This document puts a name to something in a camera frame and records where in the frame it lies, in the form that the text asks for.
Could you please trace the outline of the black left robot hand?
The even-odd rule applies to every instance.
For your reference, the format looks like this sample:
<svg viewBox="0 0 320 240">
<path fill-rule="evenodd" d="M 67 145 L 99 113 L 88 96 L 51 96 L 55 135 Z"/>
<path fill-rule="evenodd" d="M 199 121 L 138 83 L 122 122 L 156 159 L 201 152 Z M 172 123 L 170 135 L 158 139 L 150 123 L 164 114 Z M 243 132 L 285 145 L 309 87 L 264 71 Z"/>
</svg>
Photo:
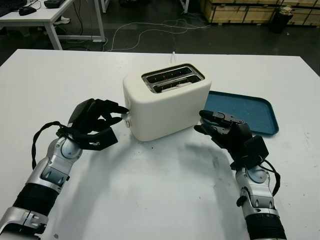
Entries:
<svg viewBox="0 0 320 240">
<path fill-rule="evenodd" d="M 81 134 L 102 132 L 122 121 L 120 116 L 113 117 L 113 113 L 128 112 L 126 107 L 120 106 L 117 102 L 90 98 L 76 106 L 67 126 Z"/>
</svg>

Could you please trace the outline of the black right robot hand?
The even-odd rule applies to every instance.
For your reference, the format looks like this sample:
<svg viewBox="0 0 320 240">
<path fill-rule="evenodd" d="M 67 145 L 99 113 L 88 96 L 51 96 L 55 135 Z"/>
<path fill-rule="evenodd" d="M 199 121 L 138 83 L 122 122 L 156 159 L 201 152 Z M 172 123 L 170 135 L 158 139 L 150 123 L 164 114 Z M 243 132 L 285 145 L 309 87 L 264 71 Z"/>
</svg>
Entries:
<svg viewBox="0 0 320 240">
<path fill-rule="evenodd" d="M 206 122 L 195 125 L 194 130 L 210 136 L 216 145 L 228 151 L 234 162 L 247 155 L 244 142 L 253 137 L 247 123 L 223 112 L 200 110 L 199 115 Z"/>
</svg>

